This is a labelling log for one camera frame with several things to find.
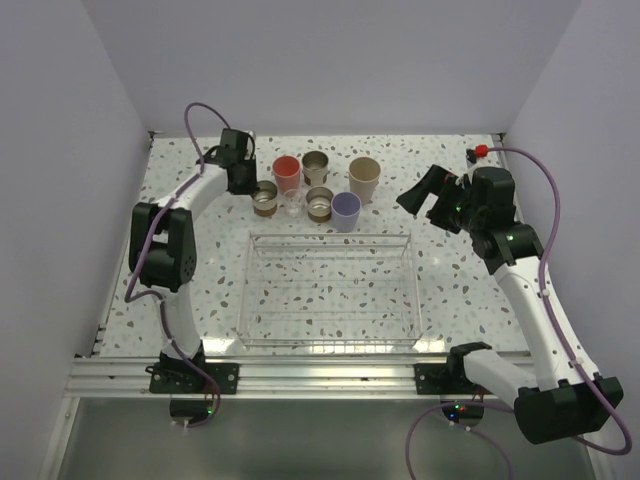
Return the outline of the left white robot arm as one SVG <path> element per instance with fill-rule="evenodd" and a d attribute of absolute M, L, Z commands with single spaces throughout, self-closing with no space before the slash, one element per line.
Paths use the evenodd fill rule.
<path fill-rule="evenodd" d="M 154 387 L 180 393 L 220 392 L 207 373 L 192 316 L 190 282 L 197 266 L 194 225 L 219 196 L 257 191 L 255 150 L 251 133 L 225 128 L 214 147 L 199 153 L 197 170 L 188 180 L 157 202 L 134 206 L 129 240 L 132 278 L 125 301 L 152 296 L 159 302 L 164 345 L 150 370 Z"/>

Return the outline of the clear glass cup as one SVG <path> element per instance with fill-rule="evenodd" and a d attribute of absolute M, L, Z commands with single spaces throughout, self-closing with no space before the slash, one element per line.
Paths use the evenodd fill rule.
<path fill-rule="evenodd" d="M 305 211 L 305 195 L 300 189 L 290 189 L 284 193 L 285 211 L 291 218 L 299 218 Z"/>

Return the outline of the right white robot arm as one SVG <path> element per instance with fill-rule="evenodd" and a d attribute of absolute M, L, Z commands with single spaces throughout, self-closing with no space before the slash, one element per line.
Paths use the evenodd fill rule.
<path fill-rule="evenodd" d="M 600 430 L 623 398 L 615 377 L 605 378 L 581 347 L 550 280 L 542 278 L 543 247 L 535 230 L 516 220 L 515 182 L 499 167 L 479 167 L 461 177 L 433 165 L 398 204 L 415 215 L 429 195 L 430 223 L 465 231 L 474 252 L 508 299 L 533 360 L 527 372 L 484 342 L 450 349 L 430 380 L 457 392 L 479 386 L 513 409 L 532 444 Z"/>

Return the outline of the cream steel cup brown band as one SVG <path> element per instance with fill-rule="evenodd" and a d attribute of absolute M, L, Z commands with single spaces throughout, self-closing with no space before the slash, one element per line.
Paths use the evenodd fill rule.
<path fill-rule="evenodd" d="M 278 209 L 278 189 L 275 183 L 262 180 L 252 195 L 253 211 L 260 217 L 271 217 Z"/>

